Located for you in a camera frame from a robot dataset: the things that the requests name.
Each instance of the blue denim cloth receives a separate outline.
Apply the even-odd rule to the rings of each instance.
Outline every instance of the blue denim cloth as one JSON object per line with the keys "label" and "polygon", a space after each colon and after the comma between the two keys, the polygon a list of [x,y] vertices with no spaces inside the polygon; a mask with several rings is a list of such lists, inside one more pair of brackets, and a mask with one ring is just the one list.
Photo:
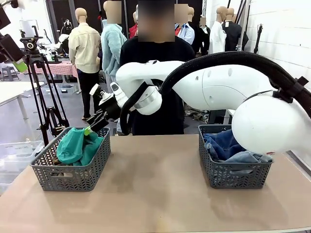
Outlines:
{"label": "blue denim cloth", "polygon": [[225,163],[269,163],[273,159],[269,155],[255,154],[245,150],[234,138],[232,130],[217,134],[203,135],[205,148],[215,162]]}
{"label": "blue denim cloth", "polygon": [[216,134],[205,133],[203,138],[205,141],[205,148],[214,160],[227,160],[241,151],[246,151],[246,149],[235,140],[232,130]]}

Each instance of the white table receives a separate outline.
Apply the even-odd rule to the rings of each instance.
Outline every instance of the white table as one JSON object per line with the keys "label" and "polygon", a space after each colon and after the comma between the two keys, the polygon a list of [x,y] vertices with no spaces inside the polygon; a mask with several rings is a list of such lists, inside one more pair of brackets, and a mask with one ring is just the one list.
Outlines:
{"label": "white table", "polygon": [[232,110],[232,109],[226,110],[225,117],[224,117],[224,125],[229,124],[230,116],[233,116],[234,113],[235,113],[235,110]]}
{"label": "white table", "polygon": [[23,93],[31,89],[32,86],[30,82],[1,82],[0,106],[17,99],[23,118],[28,119],[22,98],[29,98],[29,96]]}

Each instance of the gray plastic basket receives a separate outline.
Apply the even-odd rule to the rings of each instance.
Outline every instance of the gray plastic basket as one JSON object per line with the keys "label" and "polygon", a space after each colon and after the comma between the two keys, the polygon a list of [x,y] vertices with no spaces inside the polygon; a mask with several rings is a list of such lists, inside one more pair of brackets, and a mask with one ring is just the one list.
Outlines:
{"label": "gray plastic basket", "polygon": [[220,133],[231,125],[200,125],[199,153],[209,184],[213,188],[256,189],[262,188],[272,163],[217,163],[205,148],[204,133]]}
{"label": "gray plastic basket", "polygon": [[104,137],[92,161],[86,166],[54,166],[56,149],[71,127],[64,129],[33,160],[31,166],[44,191],[86,192],[94,189],[111,153],[109,129],[97,132]]}

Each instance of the teal cloth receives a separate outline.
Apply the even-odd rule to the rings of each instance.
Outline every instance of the teal cloth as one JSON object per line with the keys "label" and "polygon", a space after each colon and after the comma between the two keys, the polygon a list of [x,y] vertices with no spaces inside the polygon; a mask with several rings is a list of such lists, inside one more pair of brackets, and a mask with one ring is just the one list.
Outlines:
{"label": "teal cloth", "polygon": [[84,129],[72,128],[59,142],[56,156],[63,164],[86,166],[93,159],[103,139],[95,132],[85,136]]}

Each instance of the tripod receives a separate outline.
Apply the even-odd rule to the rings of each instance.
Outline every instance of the tripod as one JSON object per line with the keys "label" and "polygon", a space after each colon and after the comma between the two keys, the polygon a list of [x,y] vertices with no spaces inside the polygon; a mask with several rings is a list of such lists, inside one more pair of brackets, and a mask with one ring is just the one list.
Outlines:
{"label": "tripod", "polygon": [[[37,111],[38,111],[38,115],[39,115],[39,120],[40,120],[40,127],[39,129],[42,131],[42,136],[43,136],[43,140],[44,140],[44,144],[45,146],[48,145],[49,143],[49,139],[48,139],[48,133],[47,131],[49,129],[51,129],[51,133],[52,135],[58,136],[62,130],[66,127],[69,127],[69,122],[66,118],[66,114],[64,111],[64,107],[63,104],[60,100],[57,88],[56,88],[56,84],[54,81],[54,78],[52,76],[49,64],[48,64],[48,59],[46,58],[46,56],[44,54],[41,54],[39,52],[39,50],[37,49],[37,41],[38,39],[42,38],[39,37],[37,35],[37,31],[35,29],[36,32],[36,36],[35,37],[24,37],[21,38],[21,42],[24,44],[24,47],[26,49],[26,58],[25,58],[25,63],[28,67],[28,73],[29,73],[29,78],[30,78],[30,82],[33,88],[33,92],[34,92],[34,98],[35,98],[35,104],[37,107]],[[49,89],[50,89],[50,93],[51,93],[51,97],[52,97],[52,101],[53,101],[53,105],[52,107],[47,107],[45,100],[44,100],[44,96],[41,90],[41,86],[39,84],[39,80],[38,80],[38,76],[37,73],[35,71],[35,64],[37,66],[37,68],[42,68],[45,79],[48,83]],[[56,95],[57,95],[57,99],[58,102],[60,104],[61,110],[64,114],[64,118],[62,118],[61,113],[59,111],[57,102],[56,102],[56,98],[54,96],[53,90],[52,90],[52,86],[51,83],[49,81],[49,77],[47,74],[47,70],[46,67],[48,68],[49,71],[49,75],[51,77],[51,82],[53,84],[53,87],[55,89]],[[36,97],[36,93],[35,93],[35,86],[34,83],[36,83],[36,87],[38,90],[38,96],[39,96],[39,101]]]}

